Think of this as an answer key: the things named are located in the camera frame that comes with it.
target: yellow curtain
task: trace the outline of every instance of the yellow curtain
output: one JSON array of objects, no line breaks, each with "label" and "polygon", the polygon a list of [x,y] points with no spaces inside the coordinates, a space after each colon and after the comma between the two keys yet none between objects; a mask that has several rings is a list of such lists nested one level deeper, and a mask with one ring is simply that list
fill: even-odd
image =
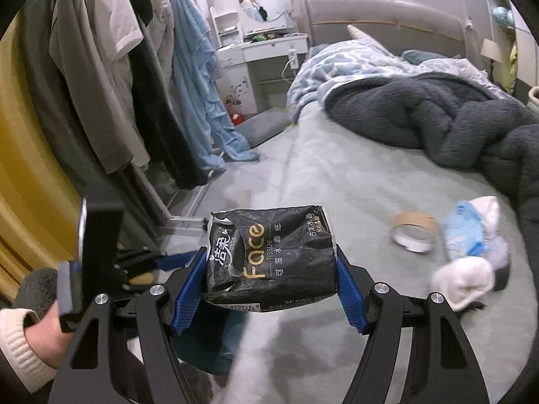
[{"label": "yellow curtain", "polygon": [[26,83],[18,17],[0,41],[0,291],[76,250],[80,197],[41,131]]}]

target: white cable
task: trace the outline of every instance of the white cable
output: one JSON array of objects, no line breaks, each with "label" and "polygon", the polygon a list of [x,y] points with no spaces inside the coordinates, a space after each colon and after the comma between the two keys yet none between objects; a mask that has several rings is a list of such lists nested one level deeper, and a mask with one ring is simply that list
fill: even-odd
[{"label": "white cable", "polygon": [[285,71],[286,71],[286,69],[288,68],[288,66],[292,63],[292,61],[293,61],[293,59],[290,59],[290,60],[286,63],[285,67],[282,69],[282,72],[281,72],[281,79],[283,79],[283,80],[284,80],[286,83],[288,83],[288,84],[292,84],[292,82],[286,78],[286,76],[285,76]]}]

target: floor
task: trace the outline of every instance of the floor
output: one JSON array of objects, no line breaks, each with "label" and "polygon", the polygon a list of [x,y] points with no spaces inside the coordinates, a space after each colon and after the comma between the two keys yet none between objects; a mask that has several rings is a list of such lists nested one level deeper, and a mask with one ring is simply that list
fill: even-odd
[{"label": "floor", "polygon": [[[283,178],[294,145],[297,126],[291,126],[255,150],[257,163],[226,163],[226,171],[212,179],[195,217],[209,217],[212,211],[238,208],[272,208],[279,204]],[[193,192],[178,195],[170,211],[181,215]],[[162,246],[169,255],[198,249],[205,244],[205,233],[177,230],[163,238]]]}]

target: lampshade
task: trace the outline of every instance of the lampshade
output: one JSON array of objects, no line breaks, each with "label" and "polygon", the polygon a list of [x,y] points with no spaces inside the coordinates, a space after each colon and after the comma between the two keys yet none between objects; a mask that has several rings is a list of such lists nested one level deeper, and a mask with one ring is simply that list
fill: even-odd
[{"label": "lampshade", "polygon": [[492,59],[496,62],[503,62],[502,52],[500,46],[490,39],[483,41],[483,48],[481,49],[481,56]]}]

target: black device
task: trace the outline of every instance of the black device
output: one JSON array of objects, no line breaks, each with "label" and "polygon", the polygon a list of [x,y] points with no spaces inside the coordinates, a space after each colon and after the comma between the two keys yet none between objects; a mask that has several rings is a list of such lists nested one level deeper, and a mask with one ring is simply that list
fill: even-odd
[{"label": "black device", "polygon": [[[189,267],[175,270],[165,284],[136,292],[126,287],[129,270],[118,264],[123,261],[116,250],[122,211],[104,185],[90,189],[83,203],[79,257],[60,266],[58,283],[63,328],[76,332],[49,403],[137,402],[127,339],[139,336],[153,403],[196,404],[170,337],[177,298],[195,269],[205,265],[206,249],[198,251]],[[338,260],[362,297],[367,323],[363,334],[369,336],[343,404],[385,402],[401,329],[407,327],[413,328],[413,337],[401,403],[489,403],[472,347],[441,294],[427,299],[402,296],[386,283],[375,283],[364,268],[351,265],[339,247]],[[145,268],[141,260],[133,266]]]}]

